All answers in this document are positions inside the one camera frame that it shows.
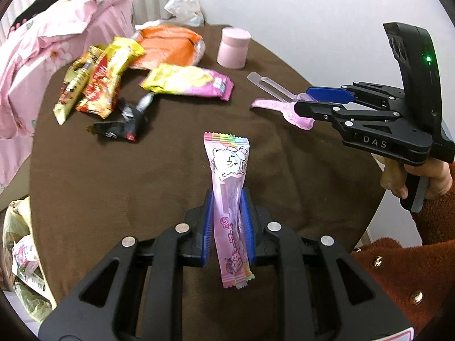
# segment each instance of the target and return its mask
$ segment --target white wall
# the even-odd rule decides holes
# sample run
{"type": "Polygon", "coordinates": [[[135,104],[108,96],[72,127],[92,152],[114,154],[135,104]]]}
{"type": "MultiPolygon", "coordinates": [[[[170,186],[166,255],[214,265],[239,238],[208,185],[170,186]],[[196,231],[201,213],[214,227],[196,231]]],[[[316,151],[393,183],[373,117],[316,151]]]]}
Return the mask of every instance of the white wall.
{"type": "MultiPolygon", "coordinates": [[[[455,28],[438,0],[200,0],[209,24],[251,32],[310,83],[340,86],[365,81],[401,87],[401,76],[382,24],[399,21],[426,28],[440,69],[444,118],[455,134],[455,28]]],[[[386,195],[370,227],[373,239],[388,236],[420,244],[415,225],[386,195]]]]}

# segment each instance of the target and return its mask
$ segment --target metal rivet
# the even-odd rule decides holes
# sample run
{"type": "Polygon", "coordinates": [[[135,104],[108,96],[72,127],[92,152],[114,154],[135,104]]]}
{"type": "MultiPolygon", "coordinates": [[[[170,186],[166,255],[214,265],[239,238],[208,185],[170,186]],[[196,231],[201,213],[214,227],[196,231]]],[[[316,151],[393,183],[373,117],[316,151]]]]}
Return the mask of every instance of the metal rivet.
{"type": "Polygon", "coordinates": [[[373,266],[375,268],[380,267],[382,264],[382,256],[376,256],[375,260],[373,260],[373,266]]]}
{"type": "Polygon", "coordinates": [[[324,246],[331,246],[335,243],[335,240],[333,239],[332,236],[322,236],[321,237],[321,243],[324,246]]]}
{"type": "Polygon", "coordinates": [[[270,222],[269,224],[267,224],[267,228],[269,229],[269,231],[278,232],[281,229],[281,224],[279,224],[278,222],[270,222]]]}
{"type": "Polygon", "coordinates": [[[190,230],[190,226],[186,223],[179,223],[175,226],[175,230],[178,232],[178,233],[185,233],[185,232],[188,232],[190,230]]]}
{"type": "Polygon", "coordinates": [[[414,305],[420,304],[423,299],[424,299],[424,294],[422,293],[422,291],[415,291],[409,297],[409,301],[411,302],[411,304],[414,304],[414,305]]]}
{"type": "Polygon", "coordinates": [[[127,236],[123,240],[121,240],[121,244],[124,247],[131,247],[136,243],[136,239],[132,236],[127,236]]]}

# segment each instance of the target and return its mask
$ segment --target rainbow striped edge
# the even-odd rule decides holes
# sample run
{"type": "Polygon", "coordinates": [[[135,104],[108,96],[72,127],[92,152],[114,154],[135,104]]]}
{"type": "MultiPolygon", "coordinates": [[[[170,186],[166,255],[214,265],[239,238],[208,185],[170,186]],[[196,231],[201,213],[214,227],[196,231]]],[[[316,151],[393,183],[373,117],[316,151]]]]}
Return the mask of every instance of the rainbow striped edge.
{"type": "Polygon", "coordinates": [[[204,141],[214,141],[222,144],[249,144],[248,139],[244,137],[237,137],[233,134],[212,132],[204,133],[204,141]]]}

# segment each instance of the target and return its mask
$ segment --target pink candy wrapper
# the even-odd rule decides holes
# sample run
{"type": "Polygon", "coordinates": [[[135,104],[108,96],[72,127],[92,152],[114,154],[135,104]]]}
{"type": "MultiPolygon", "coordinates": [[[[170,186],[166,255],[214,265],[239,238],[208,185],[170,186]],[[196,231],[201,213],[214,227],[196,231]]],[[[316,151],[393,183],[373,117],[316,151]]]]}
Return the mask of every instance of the pink candy wrapper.
{"type": "Polygon", "coordinates": [[[206,132],[204,146],[212,170],[213,233],[221,280],[224,288],[242,288],[254,278],[239,211],[250,144],[242,137],[206,132]]]}

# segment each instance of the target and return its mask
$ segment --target yellow snack bag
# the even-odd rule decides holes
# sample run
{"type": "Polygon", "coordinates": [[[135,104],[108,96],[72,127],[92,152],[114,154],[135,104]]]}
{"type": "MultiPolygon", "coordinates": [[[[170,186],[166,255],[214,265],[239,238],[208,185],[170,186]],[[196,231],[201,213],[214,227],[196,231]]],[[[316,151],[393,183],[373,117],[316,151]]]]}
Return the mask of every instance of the yellow snack bag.
{"type": "Polygon", "coordinates": [[[60,97],[54,106],[54,115],[58,124],[63,124],[95,68],[95,63],[103,50],[90,46],[78,60],[69,67],[60,90],[60,97]]]}
{"type": "Polygon", "coordinates": [[[139,85],[155,93],[220,97],[228,101],[234,84],[231,79],[211,69],[160,64],[139,85]]]}
{"type": "Polygon", "coordinates": [[[76,110],[98,114],[103,119],[114,110],[120,77],[133,58],[145,50],[131,38],[115,37],[95,64],[95,70],[84,90],[85,97],[76,110]]]}

